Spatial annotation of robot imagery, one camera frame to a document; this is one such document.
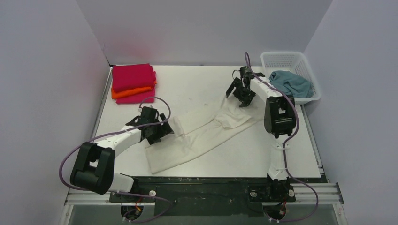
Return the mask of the teal crumpled shirt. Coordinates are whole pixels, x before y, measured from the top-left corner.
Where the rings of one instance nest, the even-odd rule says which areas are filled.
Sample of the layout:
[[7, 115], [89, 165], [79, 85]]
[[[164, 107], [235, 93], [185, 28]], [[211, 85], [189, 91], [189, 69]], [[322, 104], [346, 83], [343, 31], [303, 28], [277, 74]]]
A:
[[295, 98], [310, 98], [314, 94], [312, 85], [307, 79], [289, 71], [273, 71], [269, 80], [276, 89]]

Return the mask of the magenta folded shirt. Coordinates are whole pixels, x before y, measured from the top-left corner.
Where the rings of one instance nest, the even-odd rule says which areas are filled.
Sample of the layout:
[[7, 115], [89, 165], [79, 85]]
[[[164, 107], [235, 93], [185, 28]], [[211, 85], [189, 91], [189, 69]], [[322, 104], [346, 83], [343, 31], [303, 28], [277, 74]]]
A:
[[156, 72], [149, 63], [114, 66], [112, 76], [112, 88], [116, 92], [150, 87], [156, 81]]
[[115, 102], [118, 105], [139, 104], [144, 99], [146, 99], [148, 97], [154, 97], [154, 96], [155, 96], [155, 90], [149, 90], [149, 91], [138, 93], [138, 94], [135, 94], [132, 96], [118, 98]]

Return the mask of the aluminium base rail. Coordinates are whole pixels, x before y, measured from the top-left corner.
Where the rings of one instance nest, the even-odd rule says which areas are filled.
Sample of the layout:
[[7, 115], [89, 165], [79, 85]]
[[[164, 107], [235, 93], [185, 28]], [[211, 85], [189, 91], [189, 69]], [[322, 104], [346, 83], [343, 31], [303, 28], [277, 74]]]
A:
[[[293, 204], [313, 204], [316, 203], [316, 196], [318, 196], [319, 204], [344, 204], [339, 186], [337, 183], [318, 183], [310, 184], [313, 188], [311, 190], [303, 184], [293, 183], [290, 190], [294, 193], [288, 202]], [[225, 188], [220, 188], [216, 191], [216, 187], [205, 187], [204, 185], [182, 185], [177, 184], [176, 187], [156, 188], [156, 197], [168, 199], [171, 202], [182, 202], [182, 200], [217, 200], [226, 199], [230, 202], [237, 201], [238, 197], [243, 197], [244, 200], [251, 202], [259, 202], [264, 204], [271, 204], [270, 200], [260, 196], [260, 191], [256, 191], [257, 196], [250, 195], [249, 188], [234, 188], [233, 184], [227, 185]], [[66, 205], [133, 205], [140, 197], [119, 195], [113, 193], [106, 193], [99, 195], [89, 192], [75, 192], [69, 193], [66, 198]]]

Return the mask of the white t shirt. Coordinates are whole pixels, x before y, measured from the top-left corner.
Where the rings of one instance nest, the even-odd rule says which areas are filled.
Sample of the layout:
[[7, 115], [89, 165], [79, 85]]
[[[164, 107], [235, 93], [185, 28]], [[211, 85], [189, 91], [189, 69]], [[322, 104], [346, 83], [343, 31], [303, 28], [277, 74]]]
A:
[[240, 107], [235, 97], [221, 96], [184, 115], [168, 120], [174, 133], [146, 147], [152, 174], [192, 161], [245, 131], [264, 118], [265, 102], [255, 97]]

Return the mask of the magenta folded shirt bottom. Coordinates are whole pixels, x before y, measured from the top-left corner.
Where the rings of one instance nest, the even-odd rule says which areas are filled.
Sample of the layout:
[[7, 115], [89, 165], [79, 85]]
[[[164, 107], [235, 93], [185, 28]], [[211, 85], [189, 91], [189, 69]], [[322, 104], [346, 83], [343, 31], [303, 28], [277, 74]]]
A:
[[132, 96], [118, 98], [115, 102], [118, 105], [139, 104], [144, 99], [146, 99], [148, 97], [154, 97], [154, 96], [155, 96], [155, 90], [149, 90], [149, 91], [138, 93], [138, 94], [135, 94]]

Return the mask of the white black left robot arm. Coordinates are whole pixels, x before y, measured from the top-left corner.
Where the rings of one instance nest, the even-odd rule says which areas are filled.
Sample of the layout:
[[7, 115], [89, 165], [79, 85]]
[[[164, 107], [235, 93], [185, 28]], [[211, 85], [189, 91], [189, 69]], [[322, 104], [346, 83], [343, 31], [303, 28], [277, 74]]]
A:
[[97, 142], [81, 144], [69, 181], [73, 186], [100, 195], [121, 192], [127, 201], [133, 202], [139, 198], [140, 188], [134, 185], [133, 177], [115, 172], [116, 157], [137, 143], [147, 141], [152, 145], [173, 132], [165, 114], [144, 106], [140, 115], [120, 131], [104, 135]]

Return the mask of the white plastic basket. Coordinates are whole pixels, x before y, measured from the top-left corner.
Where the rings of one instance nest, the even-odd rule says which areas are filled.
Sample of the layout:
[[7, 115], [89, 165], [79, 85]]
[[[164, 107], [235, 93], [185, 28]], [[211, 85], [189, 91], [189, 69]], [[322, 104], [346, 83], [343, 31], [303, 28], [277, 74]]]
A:
[[263, 52], [260, 55], [263, 74], [269, 78], [274, 71], [289, 71], [311, 83], [312, 96], [295, 99], [296, 104], [304, 105], [321, 98], [319, 84], [307, 58], [300, 52]]

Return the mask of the magenta folded shirt top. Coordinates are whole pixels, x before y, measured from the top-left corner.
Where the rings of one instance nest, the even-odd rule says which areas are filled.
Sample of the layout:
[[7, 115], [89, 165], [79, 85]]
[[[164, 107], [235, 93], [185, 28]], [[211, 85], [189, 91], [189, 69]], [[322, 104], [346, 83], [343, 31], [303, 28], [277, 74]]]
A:
[[114, 66], [112, 76], [112, 88], [116, 92], [150, 87], [156, 81], [156, 72], [149, 63]]

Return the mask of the orange folded shirt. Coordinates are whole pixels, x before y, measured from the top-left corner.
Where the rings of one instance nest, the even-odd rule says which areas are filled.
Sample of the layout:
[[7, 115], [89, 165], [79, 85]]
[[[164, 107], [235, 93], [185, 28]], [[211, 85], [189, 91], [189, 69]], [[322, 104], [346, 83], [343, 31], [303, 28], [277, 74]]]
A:
[[147, 91], [153, 90], [156, 84], [157, 84], [157, 82], [155, 81], [152, 86], [138, 87], [138, 88], [133, 88], [133, 89], [124, 90], [124, 91], [120, 91], [120, 92], [116, 92], [113, 88], [111, 88], [111, 98], [115, 100], [115, 99], [119, 99], [119, 98], [133, 96], [133, 95], [140, 94], [143, 92], [147, 92]]

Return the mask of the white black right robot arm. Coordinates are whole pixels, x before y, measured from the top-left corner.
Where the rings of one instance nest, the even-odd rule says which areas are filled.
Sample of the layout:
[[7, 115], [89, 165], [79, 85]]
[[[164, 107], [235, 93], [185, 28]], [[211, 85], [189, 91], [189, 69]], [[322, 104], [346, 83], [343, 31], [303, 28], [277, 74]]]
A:
[[253, 75], [248, 66], [241, 67], [240, 77], [235, 77], [226, 91], [226, 97], [233, 95], [240, 102], [240, 107], [248, 107], [255, 97], [259, 97], [265, 106], [260, 110], [264, 115], [264, 127], [270, 136], [270, 168], [268, 177], [271, 180], [288, 179], [284, 160], [284, 141], [288, 139], [296, 127], [294, 98], [285, 98], [265, 79], [262, 73]]

